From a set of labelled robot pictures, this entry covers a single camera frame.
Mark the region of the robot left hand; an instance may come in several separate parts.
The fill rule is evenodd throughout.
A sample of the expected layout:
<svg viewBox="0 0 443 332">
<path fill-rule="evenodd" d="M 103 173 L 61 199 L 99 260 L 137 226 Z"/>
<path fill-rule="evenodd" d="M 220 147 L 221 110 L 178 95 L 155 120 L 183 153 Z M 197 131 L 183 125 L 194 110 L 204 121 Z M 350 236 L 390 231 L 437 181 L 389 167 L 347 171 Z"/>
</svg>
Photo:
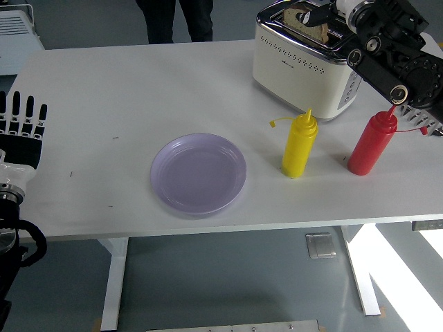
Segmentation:
<svg viewBox="0 0 443 332">
<path fill-rule="evenodd" d="M 1 186 L 26 191 L 28 182 L 37 173 L 42 152 L 42 139 L 48 107 L 42 104 L 34 112 L 34 97 L 28 96 L 21 115 L 21 95 L 12 96 L 12 108 L 7 109 L 6 93 L 1 92 Z"/>
</svg>

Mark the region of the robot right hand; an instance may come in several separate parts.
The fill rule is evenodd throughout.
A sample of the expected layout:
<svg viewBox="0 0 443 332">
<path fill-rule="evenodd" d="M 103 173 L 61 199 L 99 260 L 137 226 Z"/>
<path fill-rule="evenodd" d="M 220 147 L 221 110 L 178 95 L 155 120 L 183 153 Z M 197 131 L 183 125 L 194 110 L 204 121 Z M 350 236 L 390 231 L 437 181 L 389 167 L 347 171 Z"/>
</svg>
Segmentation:
<svg viewBox="0 0 443 332">
<path fill-rule="evenodd" d="M 328 4 L 314 8 L 307 12 L 296 14 L 296 19 L 306 27 L 314 27 L 326 24 L 337 15 L 345 17 L 346 22 L 350 23 L 350 17 L 356 12 L 357 7 L 362 1 L 355 0 L 336 0 Z"/>
</svg>

